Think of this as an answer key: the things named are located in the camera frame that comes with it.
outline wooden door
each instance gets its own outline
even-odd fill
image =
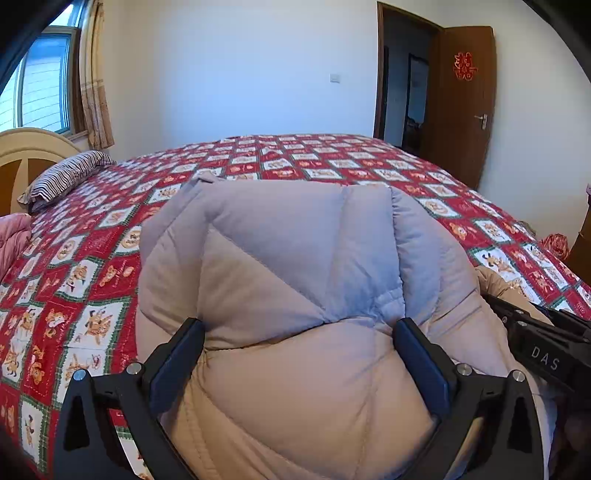
[[[496,47],[491,27],[453,27],[434,38],[420,156],[478,188],[491,137]]]
[[[382,57],[382,65],[384,66],[384,74],[382,76],[382,109],[379,115],[378,136],[380,140],[384,139],[386,131],[386,108],[388,107],[388,81],[390,75],[390,49],[384,45],[384,54]]]

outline screw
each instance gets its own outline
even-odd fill
[[[72,378],[74,380],[76,380],[77,382],[79,382],[80,380],[82,380],[84,377],[86,376],[86,371],[80,369],[80,370],[76,370],[74,372],[74,375],[72,375]]]
[[[469,377],[470,375],[472,375],[472,372],[474,371],[472,367],[468,364],[457,364],[456,370],[460,375],[464,377]]]
[[[127,368],[125,369],[125,371],[129,375],[137,375],[138,373],[140,373],[142,371],[142,364],[139,364],[138,362],[134,362],[132,364],[129,364],[127,366]]]
[[[513,370],[511,372],[511,376],[519,383],[521,383],[521,382],[523,382],[523,380],[525,380],[525,374],[521,370]]]

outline door handle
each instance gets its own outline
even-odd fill
[[[482,129],[486,130],[486,123],[488,121],[488,115],[487,114],[483,114],[482,116],[474,115],[474,118],[477,118],[478,120],[480,120],[482,123]]]

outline pink blanket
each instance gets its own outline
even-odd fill
[[[31,239],[31,216],[13,213],[0,217],[0,279]]]

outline red paper cutout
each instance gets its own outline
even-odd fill
[[[472,66],[472,53],[467,51],[455,55],[456,62],[453,64],[453,71],[456,72],[458,80],[465,80],[471,82],[474,74],[478,71],[478,67]]]

